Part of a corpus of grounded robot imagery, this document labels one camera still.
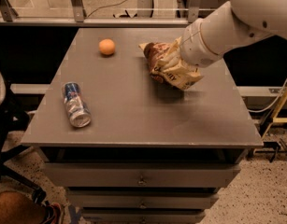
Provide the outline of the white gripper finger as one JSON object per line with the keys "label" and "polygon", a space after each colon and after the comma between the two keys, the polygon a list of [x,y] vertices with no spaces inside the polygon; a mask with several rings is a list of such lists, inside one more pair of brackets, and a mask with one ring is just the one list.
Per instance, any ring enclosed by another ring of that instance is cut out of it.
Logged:
{"label": "white gripper finger", "polygon": [[163,63],[163,69],[166,70],[170,67],[175,66],[181,60],[179,49],[174,50],[173,52],[167,54],[161,62]]}

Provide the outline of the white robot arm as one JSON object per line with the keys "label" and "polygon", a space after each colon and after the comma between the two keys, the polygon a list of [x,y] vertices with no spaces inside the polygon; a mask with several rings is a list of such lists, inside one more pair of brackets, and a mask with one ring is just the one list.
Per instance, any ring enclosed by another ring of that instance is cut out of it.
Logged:
{"label": "white robot arm", "polygon": [[179,63],[192,70],[208,67],[231,49],[271,37],[287,40],[287,0],[229,0],[184,30],[176,49],[160,60],[170,71]]}

